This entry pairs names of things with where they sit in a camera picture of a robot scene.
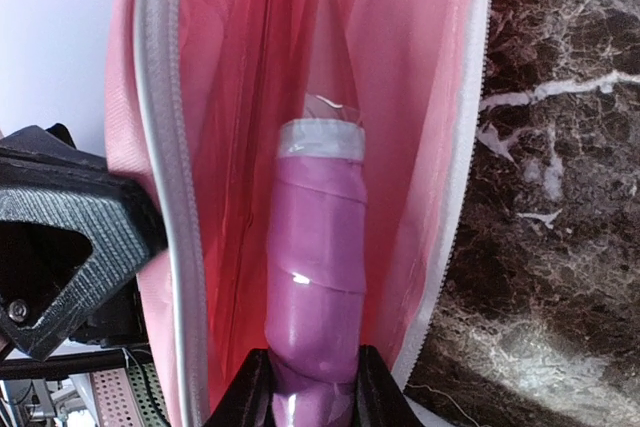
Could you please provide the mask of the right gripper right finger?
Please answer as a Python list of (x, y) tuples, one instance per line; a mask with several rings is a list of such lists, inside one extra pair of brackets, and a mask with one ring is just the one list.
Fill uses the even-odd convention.
[(378, 350), (359, 349), (353, 426), (422, 427)]

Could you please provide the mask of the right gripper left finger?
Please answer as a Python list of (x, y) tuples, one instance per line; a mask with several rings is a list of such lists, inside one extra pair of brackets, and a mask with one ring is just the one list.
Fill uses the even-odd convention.
[(274, 427), (272, 368), (266, 349), (252, 349), (204, 427)]

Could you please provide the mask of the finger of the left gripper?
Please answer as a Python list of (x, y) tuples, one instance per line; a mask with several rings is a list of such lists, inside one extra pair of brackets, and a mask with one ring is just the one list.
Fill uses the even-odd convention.
[(46, 360), (167, 247), (135, 180), (62, 124), (1, 141), (1, 354)]

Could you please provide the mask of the red racket with visible handle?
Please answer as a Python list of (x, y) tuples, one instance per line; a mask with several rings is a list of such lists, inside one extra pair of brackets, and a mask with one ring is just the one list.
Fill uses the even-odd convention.
[(287, 80), (267, 249), (278, 426), (353, 419), (366, 291), (365, 133), (338, 0), (305, 0)]

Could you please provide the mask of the pink racket cover bag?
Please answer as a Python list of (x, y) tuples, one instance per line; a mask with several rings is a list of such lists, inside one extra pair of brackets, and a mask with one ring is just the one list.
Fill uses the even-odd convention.
[[(169, 247), (138, 283), (173, 426), (204, 424), (265, 346), (272, 159), (303, 2), (116, 0), (107, 160), (164, 215)], [(404, 395), (461, 212), (489, 0), (338, 2), (367, 141), (362, 339)]]

